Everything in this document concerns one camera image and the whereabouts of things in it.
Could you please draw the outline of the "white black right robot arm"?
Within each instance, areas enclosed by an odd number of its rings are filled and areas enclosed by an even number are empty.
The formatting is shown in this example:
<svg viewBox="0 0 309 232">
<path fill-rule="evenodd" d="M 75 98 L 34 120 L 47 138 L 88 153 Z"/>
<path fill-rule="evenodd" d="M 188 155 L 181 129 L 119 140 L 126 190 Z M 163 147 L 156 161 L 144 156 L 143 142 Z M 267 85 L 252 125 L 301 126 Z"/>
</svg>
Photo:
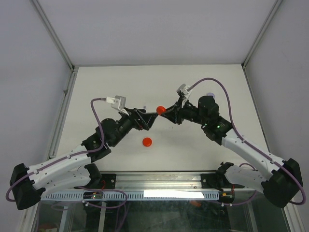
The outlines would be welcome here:
<svg viewBox="0 0 309 232">
<path fill-rule="evenodd" d="M 179 98 L 168 109 L 159 106 L 156 111 L 174 124 L 180 125 L 184 120 L 199 124 L 210 140 L 235 152 L 255 168 L 248 170 L 229 162 L 223 163 L 216 171 L 219 186 L 237 184 L 254 189 L 279 208 L 291 203 L 298 192 L 303 196 L 301 204 L 306 201 L 298 162 L 283 160 L 251 144 L 220 116 L 219 106 L 212 96 L 200 97 L 197 106 Z"/>
</svg>

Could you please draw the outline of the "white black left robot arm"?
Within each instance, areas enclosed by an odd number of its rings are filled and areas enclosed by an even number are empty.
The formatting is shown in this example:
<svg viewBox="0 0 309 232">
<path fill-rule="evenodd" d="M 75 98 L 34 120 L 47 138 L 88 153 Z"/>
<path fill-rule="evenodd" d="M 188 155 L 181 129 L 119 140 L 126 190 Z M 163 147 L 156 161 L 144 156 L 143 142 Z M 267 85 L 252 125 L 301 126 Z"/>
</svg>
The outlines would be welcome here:
<svg viewBox="0 0 309 232">
<path fill-rule="evenodd" d="M 134 108 L 120 116 L 119 120 L 102 120 L 94 134 L 65 155 L 29 167 L 24 163 L 16 165 L 8 193 L 13 194 L 17 209 L 30 208 L 44 196 L 67 188 L 99 186 L 101 174 L 95 161 L 110 154 L 111 147 L 132 129 L 148 131 L 158 113 Z"/>
</svg>

